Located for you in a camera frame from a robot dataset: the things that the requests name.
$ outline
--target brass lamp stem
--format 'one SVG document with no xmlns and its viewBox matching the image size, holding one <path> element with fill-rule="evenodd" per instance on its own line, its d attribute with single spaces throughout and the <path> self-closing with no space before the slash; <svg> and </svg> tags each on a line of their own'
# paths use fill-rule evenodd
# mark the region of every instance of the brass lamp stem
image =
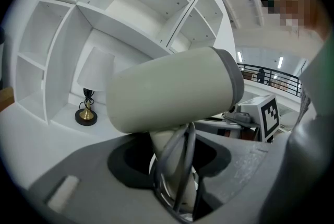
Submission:
<svg viewBox="0 0 334 224">
<path fill-rule="evenodd" d="M 94 115 L 90 111 L 90 102 L 89 102 L 89 100 L 86 103 L 85 109 L 79 115 L 84 120 L 91 120 L 91 119 L 94 118 Z"/>
</svg>

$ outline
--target gray surface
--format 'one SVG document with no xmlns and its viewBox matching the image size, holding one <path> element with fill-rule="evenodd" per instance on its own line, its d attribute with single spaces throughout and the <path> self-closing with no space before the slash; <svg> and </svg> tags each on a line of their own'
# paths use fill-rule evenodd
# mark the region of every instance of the gray surface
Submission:
<svg viewBox="0 0 334 224">
<path fill-rule="evenodd" d="M 242 191 L 227 204 L 205 218 L 199 219 L 196 223 L 257 223 L 260 210 L 280 169 L 288 138 L 289 133 L 277 136 L 273 143 L 269 144 L 269 151 L 262 164 L 242 188 Z"/>
<path fill-rule="evenodd" d="M 228 51 L 222 49 L 215 49 L 213 47 L 212 49 L 221 58 L 231 78 L 233 96 L 230 108 L 232 108 L 237 102 L 239 102 L 242 99 L 242 96 L 244 95 L 245 91 L 244 77 L 242 76 L 242 73 L 240 72 L 240 69 L 237 63 L 235 62 L 234 58 Z"/>
<path fill-rule="evenodd" d="M 215 178 L 205 179 L 207 191 L 226 204 L 198 222 L 253 221 L 278 172 L 284 140 L 281 144 L 280 140 L 266 144 L 197 133 L 223 144 L 232 153 L 232 162 L 225 171 Z M 177 223 L 151 190 L 128 188 L 109 172 L 110 152 L 132 138 L 128 135 L 74 152 L 39 178 L 29 191 L 45 200 L 58 182 L 70 174 L 81 179 L 63 211 L 72 221 L 83 224 Z"/>
<path fill-rule="evenodd" d="M 211 141 L 223 144 L 232 155 L 231 163 L 220 174 L 204 179 L 208 194 L 226 204 L 250 181 L 272 144 L 208 136 Z"/>
</svg>

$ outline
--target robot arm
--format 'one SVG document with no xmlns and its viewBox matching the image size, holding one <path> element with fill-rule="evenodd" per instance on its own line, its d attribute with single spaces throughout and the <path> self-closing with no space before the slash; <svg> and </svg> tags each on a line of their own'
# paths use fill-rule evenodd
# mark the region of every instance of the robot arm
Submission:
<svg viewBox="0 0 334 224">
<path fill-rule="evenodd" d="M 123 133 L 149 132 L 159 160 L 180 126 L 228 111 L 244 93 L 242 74 L 225 50 L 201 48 L 159 58 L 116 74 L 107 89 L 111 123 Z M 186 156 L 185 137 L 175 146 L 163 176 L 176 199 Z M 194 208 L 192 175 L 183 203 Z"/>
</svg>

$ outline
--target white lamp shade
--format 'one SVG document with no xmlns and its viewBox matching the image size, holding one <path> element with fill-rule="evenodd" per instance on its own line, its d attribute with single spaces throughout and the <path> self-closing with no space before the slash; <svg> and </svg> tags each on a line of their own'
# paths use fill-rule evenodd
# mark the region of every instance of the white lamp shade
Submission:
<svg viewBox="0 0 334 224">
<path fill-rule="evenodd" d="M 94 47 L 82 67 L 78 84 L 93 91 L 105 91 L 113 74 L 114 59 L 114 55 Z"/>
</svg>

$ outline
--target shelf compartment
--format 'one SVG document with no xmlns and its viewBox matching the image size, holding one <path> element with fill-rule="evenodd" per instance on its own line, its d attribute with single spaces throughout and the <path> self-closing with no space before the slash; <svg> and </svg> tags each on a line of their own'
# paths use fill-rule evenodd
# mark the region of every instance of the shelf compartment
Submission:
<svg viewBox="0 0 334 224">
<path fill-rule="evenodd" d="M 61 110 L 51 119 L 51 122 L 66 128 L 74 129 L 87 133 L 89 135 L 100 137 L 103 140 L 124 135 L 123 133 L 119 132 L 114 128 L 106 114 L 99 112 L 97 112 L 98 120 L 93 126 L 79 125 L 75 121 L 75 113 L 78 109 L 79 104 L 68 103 L 63 108 L 61 108 Z"/>
<path fill-rule="evenodd" d="M 77 6 L 70 9 L 59 26 L 45 71 L 43 99 L 47 121 L 68 102 L 79 55 L 91 30 L 91 24 Z"/>
<path fill-rule="evenodd" d="M 95 29 L 133 46 L 152 58 L 169 55 L 166 48 L 161 47 L 156 40 L 152 40 L 136 26 L 106 15 L 105 11 L 93 6 L 81 2 L 78 2 L 77 6 Z"/>
<path fill-rule="evenodd" d="M 136 27 L 162 47 L 185 13 L 188 0 L 80 0 L 104 14 Z"/>
<path fill-rule="evenodd" d="M 108 52 L 115 56 L 114 65 L 112 68 L 113 72 L 110 72 L 110 76 L 112 76 L 113 73 L 119 73 L 120 71 L 123 71 L 130 67 L 152 60 L 152 58 L 150 58 L 149 56 L 140 52 L 136 48 L 122 42 L 121 40 L 112 37 L 104 32 L 101 32 L 97 29 L 93 29 L 88 36 L 84 47 L 82 48 L 74 72 L 70 92 L 74 95 L 79 96 L 80 100 L 75 103 L 71 102 L 72 104 L 78 104 L 78 102 L 80 103 L 85 99 L 82 91 L 82 86 L 78 84 L 78 78 L 93 48 L 98 48 L 101 51 Z M 96 91 L 94 94 L 94 101 L 94 110 L 96 111 L 98 110 L 98 104 L 104 104 L 105 106 L 105 91 Z"/>
<path fill-rule="evenodd" d="M 169 45 L 173 52 L 181 52 L 213 45 L 215 39 L 216 36 L 206 20 L 196 8 L 193 8 L 178 26 Z"/>
<path fill-rule="evenodd" d="M 28 62 L 43 68 L 51 42 L 70 6 L 39 0 L 23 33 L 19 53 Z"/>
<path fill-rule="evenodd" d="M 45 63 L 47 55 L 40 55 L 33 52 L 18 52 L 17 53 L 21 58 L 25 59 L 27 62 L 35 65 L 39 69 L 45 70 L 45 66 L 42 65 Z"/>
<path fill-rule="evenodd" d="M 218 4 L 214 0 L 198 0 L 196 8 L 207 20 L 215 35 L 217 35 L 223 20 L 223 12 Z"/>
<path fill-rule="evenodd" d="M 15 101 L 29 113 L 45 121 L 43 109 L 44 70 L 20 56 L 16 64 Z"/>
</svg>

